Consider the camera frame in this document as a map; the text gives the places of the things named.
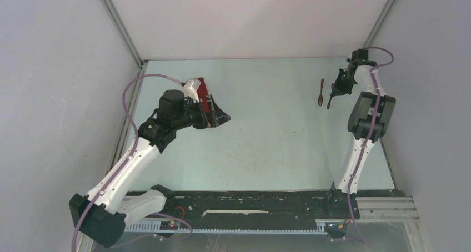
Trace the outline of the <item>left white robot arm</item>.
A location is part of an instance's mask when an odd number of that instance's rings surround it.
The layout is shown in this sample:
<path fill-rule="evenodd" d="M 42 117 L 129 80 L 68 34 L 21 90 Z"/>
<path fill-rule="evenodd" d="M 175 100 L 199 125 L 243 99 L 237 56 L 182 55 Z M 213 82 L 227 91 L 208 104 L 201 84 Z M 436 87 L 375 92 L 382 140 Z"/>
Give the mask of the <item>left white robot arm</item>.
<path fill-rule="evenodd" d="M 175 140 L 177 131 L 215 128 L 231 120 L 216 104 L 212 95 L 193 99 L 180 90 L 167 90 L 159 106 L 140 125 L 127 153 L 86 195 L 75 194 L 69 201 L 74 230 L 72 251 L 90 251 L 93 242 L 110 248 L 127 226 L 159 213 L 170 216 L 176 209 L 172 198 L 158 189 L 125 201 L 130 186 L 149 163 L 160 156 Z"/>

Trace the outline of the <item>brown wooden spoon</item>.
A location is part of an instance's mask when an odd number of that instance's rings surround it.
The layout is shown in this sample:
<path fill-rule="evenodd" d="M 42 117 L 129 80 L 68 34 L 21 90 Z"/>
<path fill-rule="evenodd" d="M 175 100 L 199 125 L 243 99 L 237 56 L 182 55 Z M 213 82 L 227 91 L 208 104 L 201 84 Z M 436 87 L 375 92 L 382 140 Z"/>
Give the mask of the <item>brown wooden spoon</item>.
<path fill-rule="evenodd" d="M 332 96 L 329 97 L 329 101 L 327 103 L 327 109 L 330 109 L 332 98 L 333 98 Z"/>

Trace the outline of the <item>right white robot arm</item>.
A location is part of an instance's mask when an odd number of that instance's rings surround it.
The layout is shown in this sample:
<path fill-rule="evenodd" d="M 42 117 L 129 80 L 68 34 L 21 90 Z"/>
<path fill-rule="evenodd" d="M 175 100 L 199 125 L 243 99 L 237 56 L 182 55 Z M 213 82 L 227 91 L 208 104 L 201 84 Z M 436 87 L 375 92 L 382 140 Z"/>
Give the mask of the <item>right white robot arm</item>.
<path fill-rule="evenodd" d="M 347 122 L 352 140 L 345 156 L 343 174 L 333 183 L 335 191 L 350 198 L 354 198 L 358 191 L 358 181 L 366 159 L 378 140 L 386 134 L 396 105 L 396 99 L 381 86 L 377 67 L 360 65 L 352 78 L 362 91 Z"/>

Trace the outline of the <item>red cloth napkin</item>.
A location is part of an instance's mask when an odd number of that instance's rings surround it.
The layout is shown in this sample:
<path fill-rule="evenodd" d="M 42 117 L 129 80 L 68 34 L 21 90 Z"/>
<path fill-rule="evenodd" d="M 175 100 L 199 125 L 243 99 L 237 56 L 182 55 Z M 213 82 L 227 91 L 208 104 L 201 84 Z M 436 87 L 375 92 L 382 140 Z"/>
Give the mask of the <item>red cloth napkin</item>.
<path fill-rule="evenodd" d="M 202 106 L 202 109 L 206 115 L 208 115 L 212 110 L 212 96 L 208 93 L 208 89 L 203 77 L 197 78 L 199 86 L 197 88 L 197 94 L 199 102 Z"/>

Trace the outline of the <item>brown wooden fork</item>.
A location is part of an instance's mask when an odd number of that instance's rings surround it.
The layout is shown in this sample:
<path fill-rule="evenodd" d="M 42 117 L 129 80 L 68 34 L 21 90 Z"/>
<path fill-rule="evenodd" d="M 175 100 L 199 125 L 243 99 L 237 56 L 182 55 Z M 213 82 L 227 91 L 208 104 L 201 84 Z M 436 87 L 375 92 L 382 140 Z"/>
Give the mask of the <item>brown wooden fork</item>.
<path fill-rule="evenodd" d="M 320 81 L 320 92 L 319 92 L 319 96 L 318 96 L 318 99 L 317 99 L 317 105 L 319 107 L 321 107 L 323 105 L 323 102 L 324 102 L 323 87 L 324 87 L 324 78 L 322 78 L 321 81 Z"/>

